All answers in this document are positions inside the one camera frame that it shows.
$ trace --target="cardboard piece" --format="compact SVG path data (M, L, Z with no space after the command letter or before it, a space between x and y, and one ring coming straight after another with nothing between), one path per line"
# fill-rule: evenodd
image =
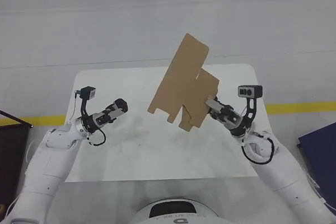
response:
M183 106L179 127L190 131L199 128L208 113L208 96L218 93L219 80L202 69L209 48L186 34L148 108L154 114L157 108L167 112L167 121L173 123Z

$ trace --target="concrete floor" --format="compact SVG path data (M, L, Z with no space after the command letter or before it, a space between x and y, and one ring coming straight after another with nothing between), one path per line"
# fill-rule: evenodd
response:
M65 114L79 71L167 66L186 32L210 47L206 64L252 65L267 104L336 101L336 0L0 0L0 109ZM297 138L336 112L269 120L301 160Z

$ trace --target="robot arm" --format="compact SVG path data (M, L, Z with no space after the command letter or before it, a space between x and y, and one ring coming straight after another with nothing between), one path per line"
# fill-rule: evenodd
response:
M302 224L336 223L336 216L315 193L290 151L272 133L255 131L256 98L262 97L262 87L239 86L238 95L247 98L244 116L217 98L208 98L206 104L211 117L230 131L264 184L286 202Z
M102 112L89 116L86 103L94 97L95 89L85 87L76 94L82 98L82 116L46 133L25 172L22 192L2 224L45 223L54 194L71 171L82 140L89 140L96 130L101 131L105 124L128 111L127 103L118 99Z

